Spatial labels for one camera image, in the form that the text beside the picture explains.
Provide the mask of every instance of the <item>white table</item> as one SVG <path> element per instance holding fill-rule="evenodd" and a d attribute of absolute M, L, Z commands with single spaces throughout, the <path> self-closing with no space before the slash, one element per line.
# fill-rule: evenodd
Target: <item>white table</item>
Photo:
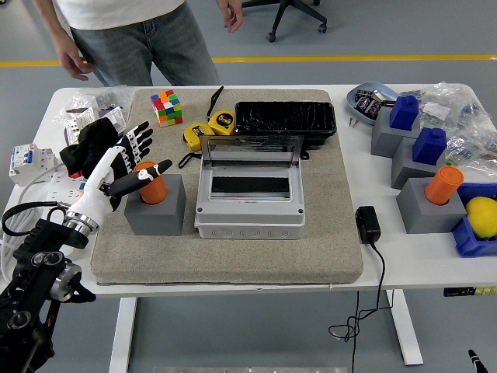
<path fill-rule="evenodd" d="M 422 85 L 389 85 L 396 92 L 418 89 Z M 359 206 L 375 206 L 381 226 L 381 238 L 377 248 L 386 262 L 386 274 L 383 289 L 408 288 L 448 288 L 467 286 L 494 286 L 497 284 L 497 256 L 475 259 L 460 258 L 455 250 L 452 234 L 407 235 L 397 207 L 395 197 L 398 190 L 390 188 L 391 159 L 370 155 L 371 127 L 357 124 L 349 127 L 350 113 L 346 110 L 346 94 L 354 85 L 278 85 L 257 88 L 268 89 L 322 89 L 331 97 L 335 107 L 337 134 L 342 148 L 343 161 L 349 181 L 353 209 Z M 253 86 L 232 86 L 244 89 Z M 54 122 L 54 117 L 77 92 L 98 92 L 103 89 L 60 89 L 50 101 L 34 142 L 38 148 L 52 148 L 55 154 L 65 147 L 62 130 Z M 479 173 L 466 173 L 466 180 L 471 182 L 488 182 L 487 177 Z M 20 194 L 14 188 L 9 200 L 12 206 Z M 45 197 L 46 190 L 38 188 L 30 192 L 31 198 Z M 377 288 L 381 274 L 381 262 L 374 251 L 362 245 L 364 272 L 353 284 L 340 285 L 116 285 L 99 286 L 90 270 L 90 260 L 94 238 L 84 250 L 69 249 L 64 252 L 82 267 L 82 283 L 98 296 L 121 297 L 120 312 L 117 320 L 111 372 L 127 370 L 128 354 L 134 323 L 137 297 L 161 295 L 194 295 L 247 292 L 276 291 L 355 291 Z M 421 354 L 412 328 L 411 319 L 402 291 L 395 292 L 395 307 L 392 309 L 395 325 L 406 364 L 422 364 Z"/>

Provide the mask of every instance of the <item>jeans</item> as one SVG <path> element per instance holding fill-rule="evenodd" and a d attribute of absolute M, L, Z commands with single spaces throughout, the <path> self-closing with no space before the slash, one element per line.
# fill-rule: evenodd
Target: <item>jeans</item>
<path fill-rule="evenodd" d="M 152 85 L 152 62 L 172 85 L 219 85 L 202 33 L 186 3 L 145 22 L 71 32 L 105 86 Z"/>

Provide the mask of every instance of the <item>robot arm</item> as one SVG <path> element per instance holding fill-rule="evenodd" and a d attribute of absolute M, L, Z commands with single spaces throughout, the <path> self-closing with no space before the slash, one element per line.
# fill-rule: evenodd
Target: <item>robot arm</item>
<path fill-rule="evenodd" d="M 14 252 L 17 259 L 13 280 L 0 294 L 0 367 L 2 373 L 33 372 L 54 356 L 51 336 L 62 302 L 92 302 L 95 295 L 81 284 L 81 267 L 60 251 L 63 245 L 83 249 L 88 235 L 96 233 L 104 218 L 119 205 L 120 198 L 138 190 L 163 173 L 171 161 L 132 173 L 148 154 L 152 130 L 148 123 L 131 130 L 107 150 L 85 185 L 82 198 L 69 207 L 64 224 L 40 219 Z M 4 232 L 10 216 L 27 206 L 16 206 L 2 217 Z M 45 322 L 40 310 L 50 308 Z"/>

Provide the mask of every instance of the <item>beige mat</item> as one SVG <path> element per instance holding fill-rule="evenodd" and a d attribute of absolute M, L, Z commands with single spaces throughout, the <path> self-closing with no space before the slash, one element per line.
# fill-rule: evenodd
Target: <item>beige mat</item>
<path fill-rule="evenodd" d="M 302 162 L 306 223 L 298 240 L 202 239 L 193 227 L 200 160 L 184 169 L 189 152 L 182 141 L 186 126 L 205 122 L 216 89 L 174 89 L 184 123 L 159 128 L 150 96 L 137 91 L 128 128 L 150 121 L 153 144 L 147 159 L 171 159 L 167 173 L 181 173 L 186 189 L 183 233 L 179 237 L 135 236 L 123 216 L 126 200 L 98 234 L 92 272 L 99 284 L 348 284 L 363 271 L 360 244 L 337 135 Z M 234 110 L 239 101 L 329 102 L 320 90 L 225 89 L 214 107 Z"/>

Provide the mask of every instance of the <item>power adapter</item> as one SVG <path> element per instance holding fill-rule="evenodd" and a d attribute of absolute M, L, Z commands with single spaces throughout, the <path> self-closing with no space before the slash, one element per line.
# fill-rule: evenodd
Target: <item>power adapter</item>
<path fill-rule="evenodd" d="M 356 211 L 356 225 L 360 243 L 376 242 L 380 239 L 380 224 L 374 206 L 361 206 Z"/>

